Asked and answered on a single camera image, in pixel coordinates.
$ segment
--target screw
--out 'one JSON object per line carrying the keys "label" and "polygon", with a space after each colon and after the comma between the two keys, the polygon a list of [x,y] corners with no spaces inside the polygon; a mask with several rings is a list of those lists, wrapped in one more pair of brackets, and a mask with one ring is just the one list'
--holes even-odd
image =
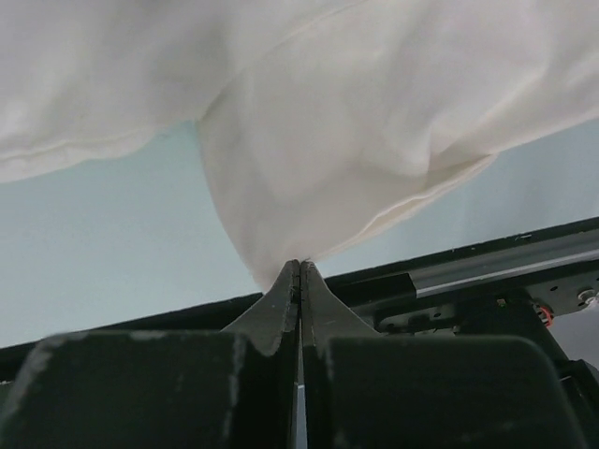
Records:
{"label": "screw", "polygon": [[597,292],[592,288],[589,288],[578,294],[578,300],[584,302],[586,305],[593,303],[597,299]]}

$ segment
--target metal frame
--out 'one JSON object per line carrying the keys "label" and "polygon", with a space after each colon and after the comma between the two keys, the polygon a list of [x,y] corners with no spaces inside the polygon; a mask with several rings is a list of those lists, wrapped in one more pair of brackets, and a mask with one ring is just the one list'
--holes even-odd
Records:
{"label": "metal frame", "polygon": [[[0,440],[0,448],[21,447],[23,438],[32,439],[26,447],[37,447],[36,442],[47,440],[49,435],[55,439],[64,436],[64,432],[52,433],[55,427],[48,424],[48,416],[39,414],[57,400],[57,389],[65,388],[75,402],[83,397],[88,401],[104,400],[106,392],[104,396],[90,397],[87,391],[77,390],[77,382],[61,384],[62,377],[57,377],[56,372],[79,367],[79,376],[106,379],[114,376],[115,365],[136,359],[147,368],[143,372],[160,366],[155,369],[161,378],[178,378],[178,370],[183,367],[163,352],[176,346],[176,351],[184,349],[184,354],[193,357],[193,345],[182,343],[188,339],[202,345],[205,354],[211,354],[213,347],[219,356],[229,354],[233,359],[232,365],[214,361],[208,364],[210,369],[195,368],[199,369],[199,383],[210,380],[218,385],[222,379],[222,389],[216,390],[219,394],[228,391],[228,396],[208,395],[212,406],[215,401],[226,404],[223,414],[216,414],[211,421],[219,423],[224,433],[216,440],[207,430],[190,434],[190,441],[210,443],[212,447],[221,443],[223,447],[241,447],[247,442],[259,442],[261,447],[293,447],[301,356],[311,447],[367,447],[373,438],[376,447],[395,447],[401,441],[424,447],[425,443],[445,441],[443,438],[456,444],[449,446],[461,447],[458,440],[451,440],[460,432],[465,435],[464,444],[475,438],[480,440],[480,447],[494,447],[491,443],[499,441],[538,444],[543,440],[539,432],[548,429],[548,444],[562,439],[572,447],[584,447],[585,443],[599,447],[597,371],[582,361],[569,361],[546,328],[554,316],[580,311],[597,300],[594,292],[598,287],[599,218],[336,276],[326,282],[314,264],[292,261],[285,265],[265,296],[233,298],[108,326],[89,335],[44,340],[33,352],[34,343],[0,350],[0,380],[12,381],[20,371],[12,386],[18,394],[9,395],[3,410],[4,439]],[[146,330],[166,331],[168,344],[154,338],[156,334],[144,334]],[[431,333],[447,338],[414,338]],[[130,343],[131,338],[137,345]],[[98,348],[111,350],[102,353],[104,359],[98,359]],[[153,357],[140,356],[143,351]],[[423,360],[421,354],[429,357]],[[59,362],[40,369],[40,357]],[[500,366],[504,370],[498,368],[498,360],[502,360]],[[405,367],[408,361],[412,364],[410,369]],[[489,388],[479,388],[477,393],[462,391],[460,394],[471,402],[465,401],[460,420],[447,421],[437,416],[441,440],[431,436],[434,432],[414,433],[412,418],[404,417],[402,423],[408,423],[407,427],[389,421],[389,416],[403,410],[397,409],[396,402],[389,402],[389,395],[411,400],[410,407],[416,409],[428,401],[429,407],[438,408],[439,413],[452,415],[444,410],[448,403],[440,397],[454,391],[450,380],[459,379],[457,373],[470,372],[471,366],[476,366],[473,372],[478,376],[470,378],[474,386],[477,382],[488,385],[489,379],[494,379],[496,387],[511,394],[518,392],[532,405],[514,408],[509,400],[502,402],[494,397],[496,402],[489,410],[500,411],[499,414],[486,414],[487,409],[473,413],[476,407],[466,405],[486,403]],[[431,369],[444,373],[446,383],[441,390],[439,384],[422,381],[430,378],[427,373]],[[534,376],[536,384],[524,383],[528,385],[524,388],[521,376],[513,375],[518,370]],[[161,383],[155,375],[150,377],[157,387],[164,388],[164,397],[157,395],[153,400],[164,399],[165,407],[172,408],[171,414],[190,409],[189,401],[169,403],[172,385]],[[507,378],[511,379],[509,383],[505,382]],[[370,381],[374,385],[365,387],[364,383]],[[121,386],[122,396],[115,398],[113,405],[126,409],[133,399]],[[54,393],[46,397],[35,393],[34,387]],[[414,396],[414,389],[424,393]],[[436,401],[429,403],[433,394],[437,395]],[[347,402],[348,397],[356,401]],[[194,398],[191,410],[197,413],[207,407],[205,400]],[[544,405],[534,404],[535,398],[544,401]],[[262,404],[268,412],[256,415],[256,404]],[[543,417],[548,407],[552,410],[551,419]],[[372,419],[365,417],[365,410],[372,412]],[[539,417],[536,424],[514,430],[513,426],[524,419],[522,410],[529,418]],[[150,413],[144,419],[153,422],[163,415]],[[488,423],[510,416],[511,424],[505,421],[504,427],[489,435],[483,431]],[[24,423],[42,419],[45,427],[29,428],[28,436],[22,433]],[[58,426],[64,417],[56,419]],[[106,420],[105,426],[118,426],[112,421],[113,413],[101,419]],[[110,439],[98,439],[95,428],[84,422],[78,429],[72,440],[64,440],[61,447],[78,447],[77,442],[82,441],[87,441],[87,447],[102,447],[100,443],[104,447],[126,447],[114,446]],[[94,442],[98,446],[85,440],[90,435],[96,435]],[[141,430],[131,430],[129,442],[135,444],[135,438],[142,436]],[[171,447],[170,437],[162,434],[156,438],[160,440],[161,436],[165,438],[163,446]]]}

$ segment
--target orange wire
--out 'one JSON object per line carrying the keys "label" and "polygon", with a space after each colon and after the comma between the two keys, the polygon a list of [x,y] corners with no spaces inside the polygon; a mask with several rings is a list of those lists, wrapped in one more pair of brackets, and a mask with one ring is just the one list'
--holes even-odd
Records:
{"label": "orange wire", "polygon": [[545,314],[547,318],[547,322],[545,323],[545,327],[549,327],[553,324],[553,317],[551,316],[551,312],[547,307],[539,307],[539,309]]}

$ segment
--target folded cloth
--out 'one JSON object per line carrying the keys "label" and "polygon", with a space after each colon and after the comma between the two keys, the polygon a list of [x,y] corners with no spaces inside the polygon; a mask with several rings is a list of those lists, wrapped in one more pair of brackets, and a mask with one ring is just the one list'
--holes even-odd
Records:
{"label": "folded cloth", "polygon": [[599,117],[596,0],[0,7],[0,181],[197,120],[216,208],[264,288],[285,260],[339,252],[497,153]]}

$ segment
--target white cloth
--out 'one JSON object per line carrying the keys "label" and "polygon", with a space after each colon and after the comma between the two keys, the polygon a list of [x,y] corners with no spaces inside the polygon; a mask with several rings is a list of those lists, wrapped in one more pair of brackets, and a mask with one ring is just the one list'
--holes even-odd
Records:
{"label": "white cloth", "polygon": [[265,288],[285,260],[373,236],[498,152],[599,116],[596,0],[0,7],[0,181],[197,119],[216,208]]}

